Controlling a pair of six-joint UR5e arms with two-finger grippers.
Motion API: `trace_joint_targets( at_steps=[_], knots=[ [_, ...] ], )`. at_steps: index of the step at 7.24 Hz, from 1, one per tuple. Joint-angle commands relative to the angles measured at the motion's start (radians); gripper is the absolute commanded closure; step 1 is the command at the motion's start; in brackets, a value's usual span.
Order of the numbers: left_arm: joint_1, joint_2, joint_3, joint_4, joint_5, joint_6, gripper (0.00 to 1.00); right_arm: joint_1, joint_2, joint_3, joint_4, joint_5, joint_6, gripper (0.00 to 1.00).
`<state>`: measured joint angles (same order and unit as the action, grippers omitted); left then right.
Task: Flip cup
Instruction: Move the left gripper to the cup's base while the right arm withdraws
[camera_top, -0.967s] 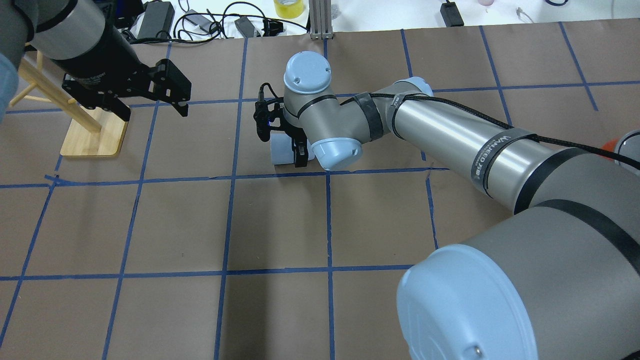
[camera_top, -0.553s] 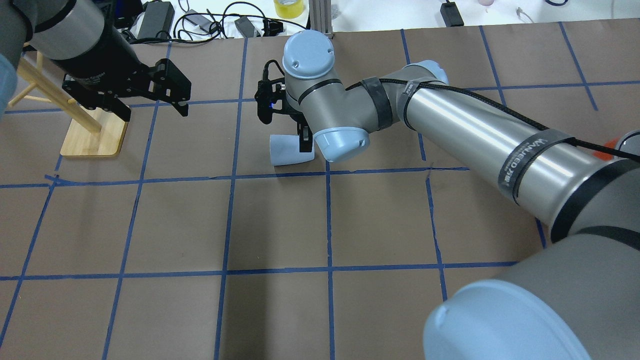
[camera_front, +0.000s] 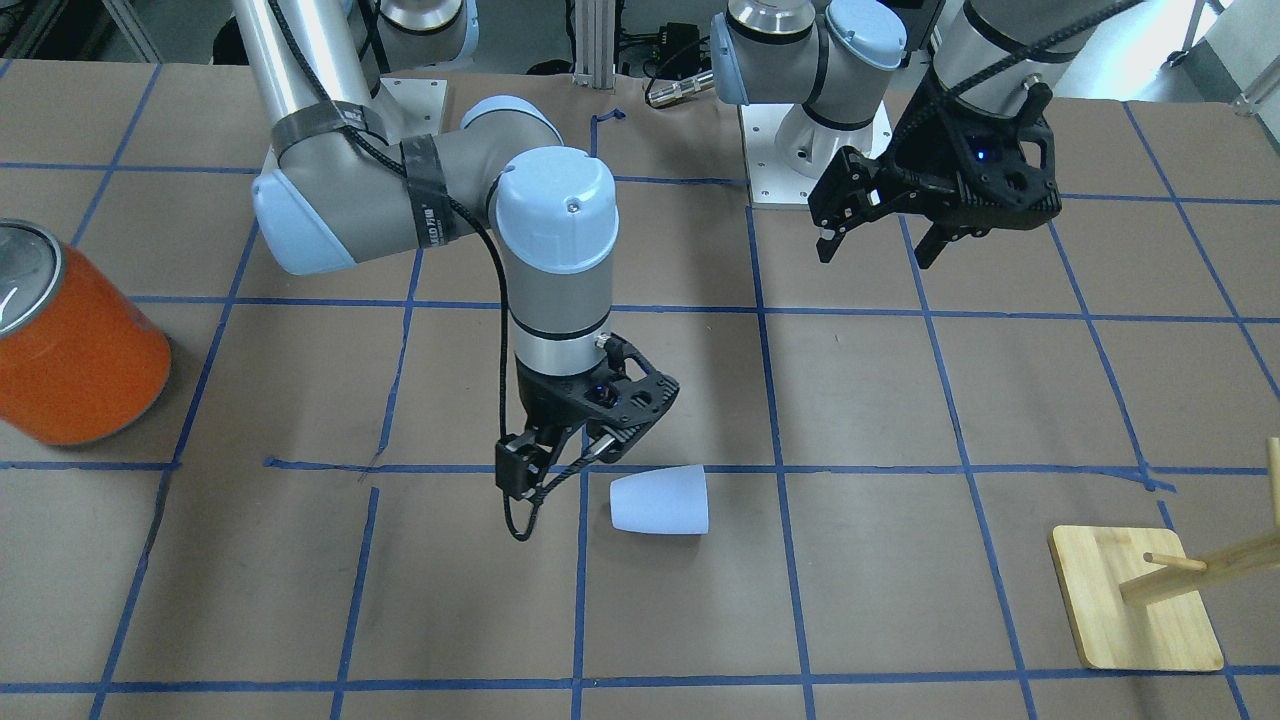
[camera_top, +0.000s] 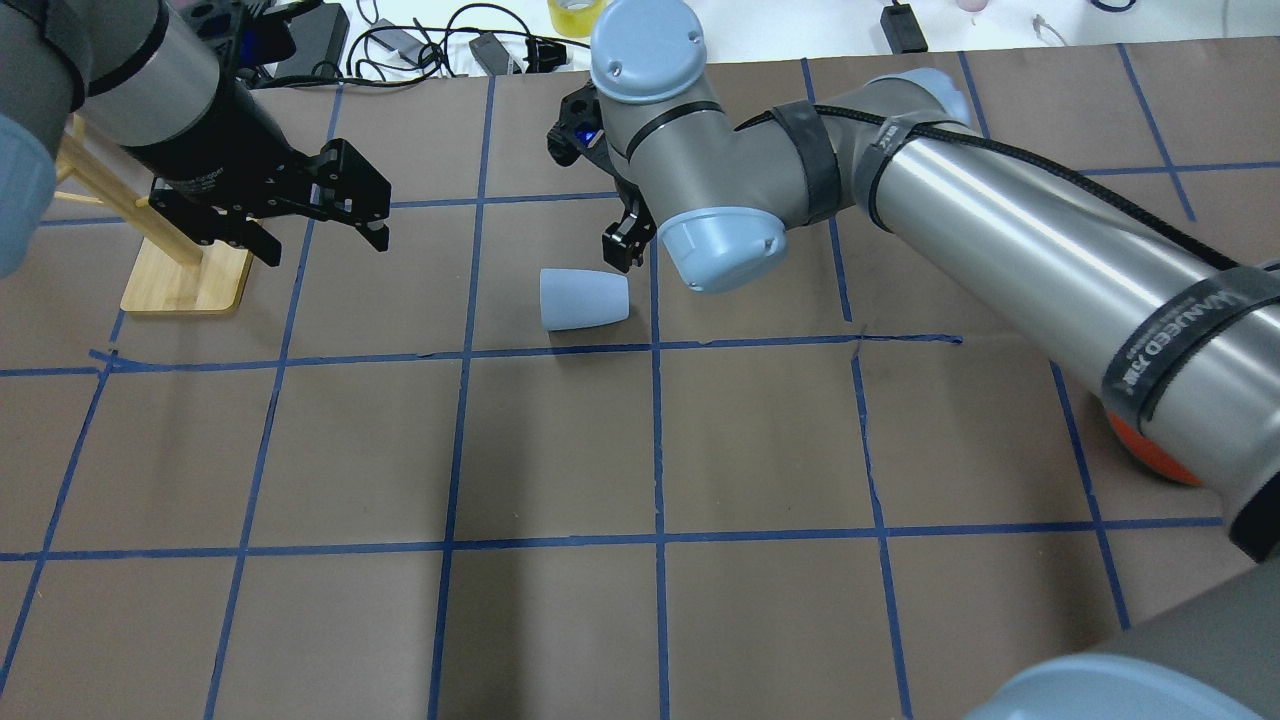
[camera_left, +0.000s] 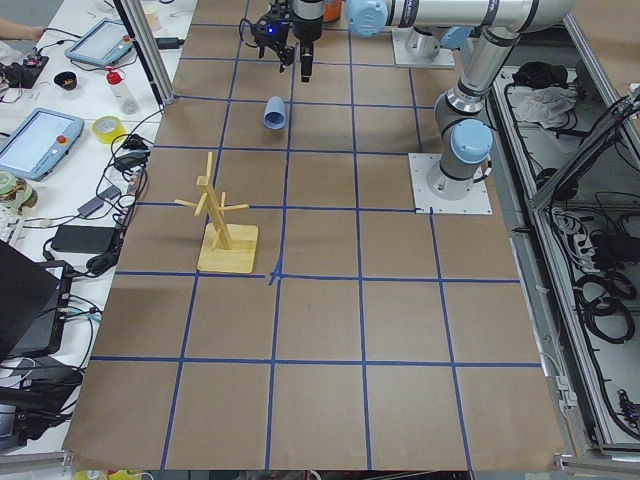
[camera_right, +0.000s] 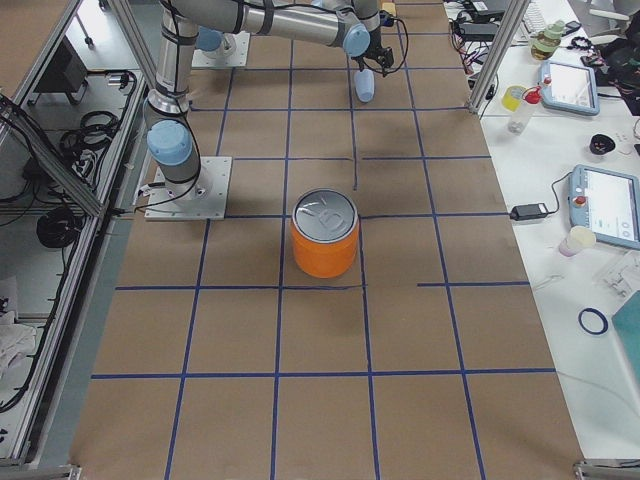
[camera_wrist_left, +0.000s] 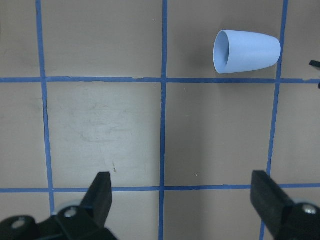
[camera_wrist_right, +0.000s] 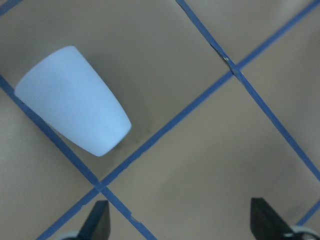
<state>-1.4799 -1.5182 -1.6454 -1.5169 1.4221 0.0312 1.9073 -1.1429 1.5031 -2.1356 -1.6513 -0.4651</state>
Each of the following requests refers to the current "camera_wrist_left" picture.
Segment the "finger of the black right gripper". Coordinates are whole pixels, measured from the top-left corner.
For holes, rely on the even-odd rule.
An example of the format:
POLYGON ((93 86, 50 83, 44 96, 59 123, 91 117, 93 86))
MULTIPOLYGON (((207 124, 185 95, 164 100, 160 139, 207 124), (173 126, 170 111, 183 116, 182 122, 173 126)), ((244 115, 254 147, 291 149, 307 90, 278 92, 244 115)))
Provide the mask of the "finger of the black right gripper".
POLYGON ((312 67, 315 67, 315 68, 320 68, 320 62, 316 61, 316 60, 311 60, 309 62, 309 65, 312 66, 312 67))

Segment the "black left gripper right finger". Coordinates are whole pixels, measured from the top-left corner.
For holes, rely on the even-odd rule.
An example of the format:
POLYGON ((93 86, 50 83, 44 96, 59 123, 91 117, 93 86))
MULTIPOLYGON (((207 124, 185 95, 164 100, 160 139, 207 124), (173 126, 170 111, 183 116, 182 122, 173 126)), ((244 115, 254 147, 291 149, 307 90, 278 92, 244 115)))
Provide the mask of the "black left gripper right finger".
POLYGON ((292 213, 294 202, 263 170, 251 175, 250 201, 271 233, 279 233, 292 213))

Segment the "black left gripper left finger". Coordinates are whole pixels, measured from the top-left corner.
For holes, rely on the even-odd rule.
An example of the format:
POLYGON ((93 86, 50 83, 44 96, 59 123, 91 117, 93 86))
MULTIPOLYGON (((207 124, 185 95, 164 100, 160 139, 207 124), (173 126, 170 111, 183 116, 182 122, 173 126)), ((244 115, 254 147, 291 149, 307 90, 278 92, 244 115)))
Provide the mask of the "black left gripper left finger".
POLYGON ((110 172, 99 172, 80 203, 93 221, 104 227, 112 206, 112 183, 110 172))

